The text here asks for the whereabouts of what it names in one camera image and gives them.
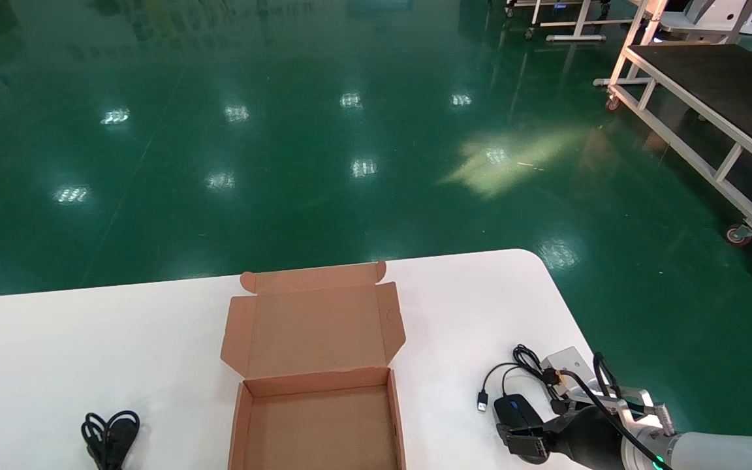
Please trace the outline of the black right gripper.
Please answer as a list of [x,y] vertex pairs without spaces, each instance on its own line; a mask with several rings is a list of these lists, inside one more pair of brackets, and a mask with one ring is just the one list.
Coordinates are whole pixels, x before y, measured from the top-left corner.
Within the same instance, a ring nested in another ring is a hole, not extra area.
[[[551,452],[561,453],[587,468],[625,467],[624,437],[618,431],[621,423],[617,417],[604,414],[594,405],[569,413],[572,402],[568,398],[551,399],[550,405],[558,415],[547,423]],[[497,425],[497,431],[510,454],[534,465],[544,464],[549,459],[542,426]]]

